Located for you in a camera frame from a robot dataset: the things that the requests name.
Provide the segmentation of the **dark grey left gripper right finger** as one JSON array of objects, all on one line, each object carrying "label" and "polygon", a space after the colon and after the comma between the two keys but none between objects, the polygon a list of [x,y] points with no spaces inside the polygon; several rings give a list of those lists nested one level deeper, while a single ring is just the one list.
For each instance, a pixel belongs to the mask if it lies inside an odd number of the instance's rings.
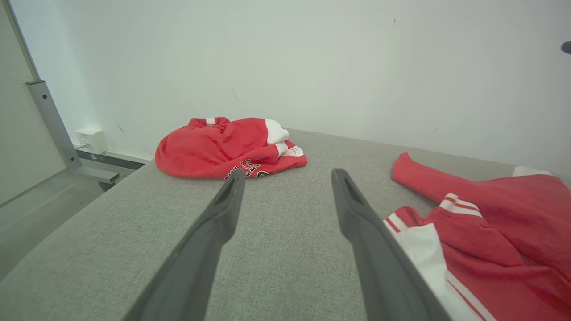
[{"label": "dark grey left gripper right finger", "polygon": [[340,231],[351,243],[369,321],[451,317],[347,171],[331,172]]}]

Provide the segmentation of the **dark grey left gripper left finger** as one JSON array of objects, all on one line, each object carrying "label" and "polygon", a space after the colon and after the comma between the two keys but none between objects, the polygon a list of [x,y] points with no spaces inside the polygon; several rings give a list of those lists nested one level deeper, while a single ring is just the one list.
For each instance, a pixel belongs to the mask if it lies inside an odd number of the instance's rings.
[{"label": "dark grey left gripper left finger", "polygon": [[202,321],[222,246],[236,231],[245,188],[237,170],[208,203],[141,292],[126,321]]}]

